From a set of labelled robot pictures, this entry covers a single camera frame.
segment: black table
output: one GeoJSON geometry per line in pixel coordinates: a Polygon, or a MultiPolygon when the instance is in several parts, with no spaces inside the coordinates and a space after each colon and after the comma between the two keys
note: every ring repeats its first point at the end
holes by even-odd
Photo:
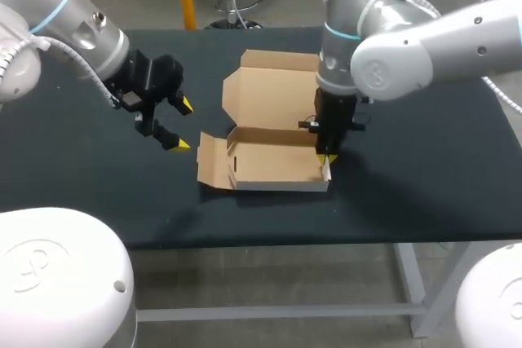
{"type": "Polygon", "coordinates": [[[222,80],[247,48],[317,53],[320,29],[136,31],[147,55],[185,67],[195,113],[159,117],[191,144],[164,152],[71,67],[44,61],[29,96],[0,113],[0,211],[42,206],[100,218],[130,248],[471,241],[522,237],[522,153],[480,81],[361,107],[325,194],[221,192],[199,184],[204,130],[224,137],[222,80]]]}

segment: concrete floor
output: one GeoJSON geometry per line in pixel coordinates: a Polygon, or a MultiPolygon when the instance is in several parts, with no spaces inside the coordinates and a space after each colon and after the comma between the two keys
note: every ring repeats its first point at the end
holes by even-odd
{"type": "MultiPolygon", "coordinates": [[[[200,28],[220,19],[217,0],[195,0],[200,28]]],[[[442,12],[479,0],[430,0],[442,12]]],[[[183,27],[179,0],[93,0],[124,29],[183,27]]],[[[265,0],[244,16],[266,27],[323,23],[321,0],[265,0]]],[[[496,77],[522,102],[522,77],[496,77]]],[[[506,110],[522,139],[522,117],[506,110]]],[[[449,244],[420,244],[429,283],[449,244]]],[[[133,253],[140,309],[275,303],[353,303],[403,300],[389,245],[202,249],[133,253]]],[[[286,319],[142,324],[138,347],[458,348],[453,317],[427,340],[413,340],[407,319],[286,319]]]]}

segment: white robotic arm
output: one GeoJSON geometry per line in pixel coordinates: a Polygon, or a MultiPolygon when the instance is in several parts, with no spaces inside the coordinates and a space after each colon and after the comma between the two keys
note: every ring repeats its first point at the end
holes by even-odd
{"type": "Polygon", "coordinates": [[[520,69],[522,0],[488,0],[437,20],[365,39],[352,78],[363,94],[396,99],[436,81],[520,69]]]}
{"type": "Polygon", "coordinates": [[[316,118],[300,126],[317,134],[316,152],[330,160],[348,130],[365,128],[354,122],[357,104],[522,64],[522,0],[483,1],[445,16],[426,0],[325,0],[325,6],[316,118]]]}
{"type": "Polygon", "coordinates": [[[90,0],[0,0],[0,105],[29,93],[41,71],[37,48],[54,46],[80,65],[115,108],[135,112],[135,128],[166,150],[188,148],[154,119],[164,99],[181,114],[184,69],[172,56],[148,59],[90,0]]]}

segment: box flap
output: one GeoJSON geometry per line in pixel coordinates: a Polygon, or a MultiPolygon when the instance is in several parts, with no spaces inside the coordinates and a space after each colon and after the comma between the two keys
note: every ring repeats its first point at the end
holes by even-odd
{"type": "Polygon", "coordinates": [[[233,189],[228,175],[227,141],[201,132],[197,149],[197,180],[219,189],[233,189]]]}
{"type": "MultiPolygon", "coordinates": [[[[238,126],[297,130],[299,121],[315,114],[317,56],[303,55],[305,59],[315,58],[313,69],[281,69],[285,62],[292,63],[286,57],[296,55],[301,56],[263,51],[247,51],[243,55],[242,63],[261,63],[263,67],[242,66],[223,83],[223,108],[238,126]],[[272,56],[275,56],[275,64],[270,59],[272,56]]],[[[305,63],[296,62],[295,68],[305,63]]]]}
{"type": "Polygon", "coordinates": [[[247,50],[241,57],[244,68],[288,69],[293,71],[317,71],[319,56],[308,53],[247,50]]]}

